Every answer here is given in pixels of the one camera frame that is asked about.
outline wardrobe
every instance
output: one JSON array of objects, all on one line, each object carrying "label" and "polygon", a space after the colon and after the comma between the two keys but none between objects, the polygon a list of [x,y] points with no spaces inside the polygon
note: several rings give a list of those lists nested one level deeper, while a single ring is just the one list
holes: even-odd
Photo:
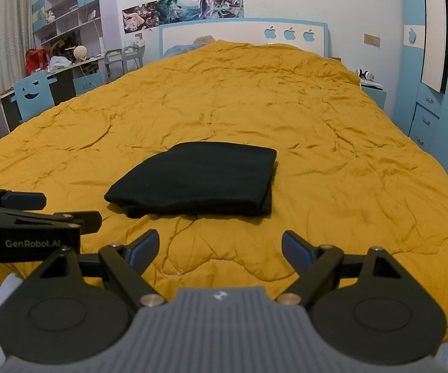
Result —
[{"label": "wardrobe", "polygon": [[395,124],[448,174],[448,0],[404,0]]}]

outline blue apple logo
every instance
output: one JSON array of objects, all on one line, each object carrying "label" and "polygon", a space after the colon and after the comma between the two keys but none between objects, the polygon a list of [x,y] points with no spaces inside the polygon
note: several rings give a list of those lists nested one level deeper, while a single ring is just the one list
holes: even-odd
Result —
[{"label": "blue apple logo", "polygon": [[312,32],[312,29],[310,29],[308,32],[303,33],[303,38],[305,39],[305,42],[313,42],[314,39],[314,33]]},{"label": "blue apple logo", "polygon": [[287,41],[294,41],[297,37],[294,35],[293,28],[290,28],[289,31],[284,31],[284,38]]},{"label": "blue apple logo", "polygon": [[266,29],[264,31],[264,35],[267,39],[275,39],[275,29],[274,27],[270,27],[270,29]]},{"label": "blue apple logo", "polygon": [[417,34],[414,31],[414,29],[411,28],[409,31],[409,43],[414,44],[416,39],[417,39]]}]

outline red bag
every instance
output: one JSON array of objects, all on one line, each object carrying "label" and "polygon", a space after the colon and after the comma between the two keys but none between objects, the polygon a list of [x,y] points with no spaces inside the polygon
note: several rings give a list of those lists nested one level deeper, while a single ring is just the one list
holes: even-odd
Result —
[{"label": "red bag", "polygon": [[48,61],[53,57],[49,49],[29,49],[25,53],[25,74],[30,76],[37,69],[44,70],[48,67]]}]

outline folded black garment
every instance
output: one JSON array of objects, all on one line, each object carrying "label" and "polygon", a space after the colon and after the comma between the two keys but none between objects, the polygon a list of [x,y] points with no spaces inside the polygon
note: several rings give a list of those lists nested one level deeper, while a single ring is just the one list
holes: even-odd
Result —
[{"label": "folded black garment", "polygon": [[133,218],[269,215],[275,156],[275,150],[253,145],[181,143],[130,170],[104,198]]}]

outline screw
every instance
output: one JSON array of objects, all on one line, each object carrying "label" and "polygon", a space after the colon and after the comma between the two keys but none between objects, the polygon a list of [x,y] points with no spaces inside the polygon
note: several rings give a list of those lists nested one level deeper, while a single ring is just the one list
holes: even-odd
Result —
[{"label": "screw", "polygon": [[300,304],[302,298],[296,293],[283,293],[277,297],[276,301],[284,306],[295,306]]},{"label": "screw", "polygon": [[145,294],[139,301],[145,307],[157,307],[165,303],[164,298],[157,293]]}]

